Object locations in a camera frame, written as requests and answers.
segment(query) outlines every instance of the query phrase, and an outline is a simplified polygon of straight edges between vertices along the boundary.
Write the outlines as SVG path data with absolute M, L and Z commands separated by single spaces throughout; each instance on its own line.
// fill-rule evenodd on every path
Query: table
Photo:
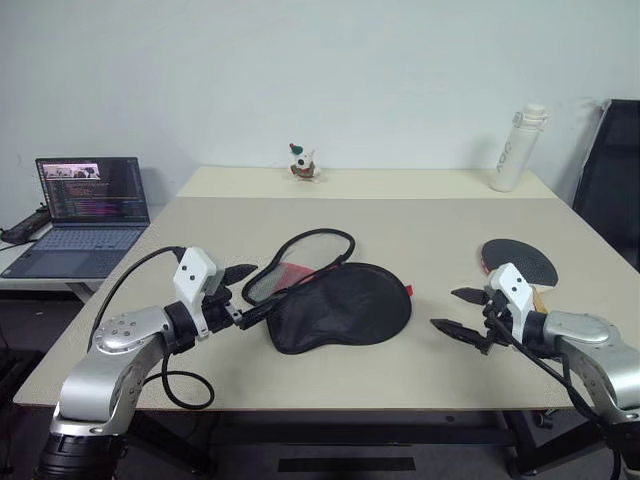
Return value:
M 149 216 L 155 218 L 162 207 L 149 206 Z M 38 230 L 32 238 L 40 238 L 51 229 L 51 224 L 45 225 Z M 31 243 L 18 245 L 0 252 L 0 272 L 26 252 Z M 11 244 L 0 241 L 0 249 L 9 247 Z M 0 290 L 71 290 L 82 302 L 86 303 L 91 295 L 100 287 L 102 281 L 87 280 L 86 278 L 4 278 L 0 277 Z
M 482 357 L 443 336 L 429 319 L 445 317 L 482 329 L 480 309 L 449 292 L 482 286 L 481 245 L 514 238 L 545 252 L 558 270 L 558 287 L 543 294 L 549 310 L 605 317 L 638 347 L 640 276 L 532 173 L 508 194 L 487 187 L 490 175 L 344 170 L 323 172 L 322 181 L 313 184 L 292 180 L 284 170 L 203 167 L 87 302 L 15 401 L 55 404 L 63 380 L 84 355 L 107 290 L 143 254 L 169 244 L 197 245 L 224 265 L 264 267 L 294 235 L 334 227 L 356 238 L 351 261 L 378 264 L 413 285 L 413 315 L 405 330 L 380 345 L 331 345 L 292 357 L 275 350 L 266 325 L 226 329 L 170 363 L 211 381 L 217 393 L 212 409 L 568 407 L 565 391 L 520 354 L 495 348 Z M 166 255 L 136 271 L 107 315 L 171 303 L 175 266 Z M 234 303 L 246 308 L 240 287 L 233 289 Z M 205 396 L 204 388 L 192 383 L 187 388 L 176 380 L 175 385 L 186 401 Z M 145 387 L 139 407 L 176 408 L 159 383 Z

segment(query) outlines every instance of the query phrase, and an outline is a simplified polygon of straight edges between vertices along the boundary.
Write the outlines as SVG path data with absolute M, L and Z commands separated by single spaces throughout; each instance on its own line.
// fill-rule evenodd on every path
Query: laptop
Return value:
M 38 158 L 53 228 L 3 278 L 103 279 L 149 225 L 138 159 Z

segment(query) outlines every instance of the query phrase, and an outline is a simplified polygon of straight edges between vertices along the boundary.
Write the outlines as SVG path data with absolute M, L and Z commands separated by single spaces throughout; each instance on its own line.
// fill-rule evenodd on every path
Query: white water bottle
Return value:
M 510 192 L 516 187 L 547 118 L 549 115 L 542 105 L 527 105 L 522 112 L 516 112 L 491 188 Z

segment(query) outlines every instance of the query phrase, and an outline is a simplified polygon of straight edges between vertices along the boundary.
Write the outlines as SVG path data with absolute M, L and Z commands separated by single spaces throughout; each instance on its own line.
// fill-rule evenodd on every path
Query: laptop screen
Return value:
M 36 165 L 54 222 L 149 222 L 137 158 L 38 158 Z

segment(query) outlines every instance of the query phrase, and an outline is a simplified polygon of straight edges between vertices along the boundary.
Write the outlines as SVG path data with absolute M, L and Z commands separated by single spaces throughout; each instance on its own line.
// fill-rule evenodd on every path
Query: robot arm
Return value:
M 188 248 L 173 277 L 178 301 L 102 321 L 62 386 L 36 478 L 110 479 L 149 371 L 209 333 L 262 319 L 233 308 L 227 288 L 255 268 L 225 271 L 203 250 Z
M 591 414 L 608 445 L 622 453 L 629 477 L 640 478 L 640 351 L 624 343 L 613 324 L 588 314 L 535 312 L 533 290 L 511 263 L 494 270 L 484 290 L 452 293 L 484 306 L 488 332 L 482 336 L 457 322 L 432 320 L 440 331 L 485 355 L 493 344 L 513 344 L 535 357 L 562 361 L 584 383 L 595 409 Z

